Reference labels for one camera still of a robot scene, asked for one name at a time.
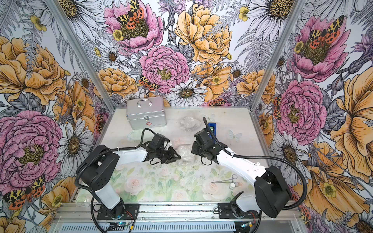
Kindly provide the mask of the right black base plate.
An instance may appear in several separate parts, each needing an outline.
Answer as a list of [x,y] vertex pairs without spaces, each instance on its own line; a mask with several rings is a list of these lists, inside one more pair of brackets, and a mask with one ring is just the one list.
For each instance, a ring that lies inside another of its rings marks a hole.
[[259,217],[259,213],[254,210],[242,211],[236,204],[218,203],[218,215],[220,219],[254,219]]

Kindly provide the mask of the silver aluminium case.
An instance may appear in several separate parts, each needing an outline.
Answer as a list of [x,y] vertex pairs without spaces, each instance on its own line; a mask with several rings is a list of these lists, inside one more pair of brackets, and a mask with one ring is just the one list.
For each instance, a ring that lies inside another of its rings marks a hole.
[[133,130],[167,125],[162,97],[129,100],[126,117]]

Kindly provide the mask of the aluminium front rail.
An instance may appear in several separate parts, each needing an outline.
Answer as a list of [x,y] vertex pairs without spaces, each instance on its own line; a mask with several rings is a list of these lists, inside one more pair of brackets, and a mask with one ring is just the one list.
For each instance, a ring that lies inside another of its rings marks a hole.
[[[140,222],[187,222],[219,221],[221,210],[216,202],[145,202],[133,216]],[[77,206],[75,203],[63,204],[57,211],[53,224],[57,223],[92,223],[90,207]]]

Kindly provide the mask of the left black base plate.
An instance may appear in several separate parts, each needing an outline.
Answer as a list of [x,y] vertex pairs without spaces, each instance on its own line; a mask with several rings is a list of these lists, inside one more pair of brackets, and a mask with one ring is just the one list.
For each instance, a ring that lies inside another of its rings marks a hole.
[[98,220],[136,220],[139,214],[140,204],[119,203],[114,209],[108,209],[102,205],[97,213]]

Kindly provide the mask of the blue tape dispenser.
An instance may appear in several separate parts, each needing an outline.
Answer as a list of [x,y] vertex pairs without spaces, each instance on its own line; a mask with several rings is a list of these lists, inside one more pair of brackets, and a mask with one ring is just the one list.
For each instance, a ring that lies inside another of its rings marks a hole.
[[216,142],[215,141],[215,136],[216,136],[217,124],[213,123],[213,122],[209,122],[208,127],[209,127],[209,130],[210,130],[210,132],[209,132],[210,137],[212,138],[212,140],[214,142]]

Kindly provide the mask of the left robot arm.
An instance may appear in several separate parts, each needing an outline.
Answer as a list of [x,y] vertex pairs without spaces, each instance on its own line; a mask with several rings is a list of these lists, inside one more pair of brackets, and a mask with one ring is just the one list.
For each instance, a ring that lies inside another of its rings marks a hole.
[[141,140],[135,147],[110,149],[99,145],[78,167],[75,185],[90,192],[111,218],[120,219],[125,206],[110,184],[114,171],[130,163],[156,160],[156,164],[169,164],[179,159],[181,156],[170,145],[170,140],[161,134],[155,134],[151,141]]

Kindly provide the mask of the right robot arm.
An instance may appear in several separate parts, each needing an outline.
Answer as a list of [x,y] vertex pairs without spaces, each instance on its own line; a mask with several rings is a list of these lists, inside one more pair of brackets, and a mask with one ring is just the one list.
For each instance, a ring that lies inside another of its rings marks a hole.
[[231,169],[254,187],[253,192],[240,192],[232,199],[231,209],[237,217],[255,210],[276,218],[285,209],[291,192],[278,168],[267,168],[246,158],[239,158],[227,145],[214,139],[207,129],[197,132],[194,138],[193,154]]

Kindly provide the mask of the clear bubble wrap sheet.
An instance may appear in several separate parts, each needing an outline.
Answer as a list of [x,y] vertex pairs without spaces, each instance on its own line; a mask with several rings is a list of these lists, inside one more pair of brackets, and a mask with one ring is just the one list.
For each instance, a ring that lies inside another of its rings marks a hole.
[[186,116],[180,120],[180,129],[185,132],[192,132],[199,129],[201,122],[192,116]]
[[196,155],[192,152],[192,144],[180,145],[176,152],[180,155],[180,159],[177,161],[179,165],[192,165],[196,162]]

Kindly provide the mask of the silver scissors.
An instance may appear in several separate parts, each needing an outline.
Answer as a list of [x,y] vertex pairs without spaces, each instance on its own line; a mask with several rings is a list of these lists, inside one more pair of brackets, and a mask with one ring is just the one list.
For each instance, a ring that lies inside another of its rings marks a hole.
[[220,180],[220,181],[213,181],[212,183],[233,183],[234,185],[236,185],[238,182],[237,182],[237,178],[238,178],[238,175],[236,174],[233,174],[230,179],[226,179],[226,180]]

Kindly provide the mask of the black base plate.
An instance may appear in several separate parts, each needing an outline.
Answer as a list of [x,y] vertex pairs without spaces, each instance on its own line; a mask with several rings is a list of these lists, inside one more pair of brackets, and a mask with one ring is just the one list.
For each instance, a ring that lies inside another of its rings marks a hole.
[[119,203],[114,209],[108,209],[102,205],[97,213],[98,220],[136,220],[139,214],[140,204]]
[[218,215],[220,219],[254,219],[259,217],[259,213],[254,210],[242,211],[236,204],[218,203]]

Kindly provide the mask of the small white tape roll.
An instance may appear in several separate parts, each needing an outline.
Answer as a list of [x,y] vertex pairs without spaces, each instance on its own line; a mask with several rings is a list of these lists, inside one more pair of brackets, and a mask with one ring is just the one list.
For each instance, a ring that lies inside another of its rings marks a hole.
[[233,190],[233,189],[235,189],[235,188],[237,188],[237,187],[239,187],[239,186],[240,186],[240,183],[239,183],[239,182],[234,182],[234,183],[230,183],[229,188],[230,188],[231,190]]

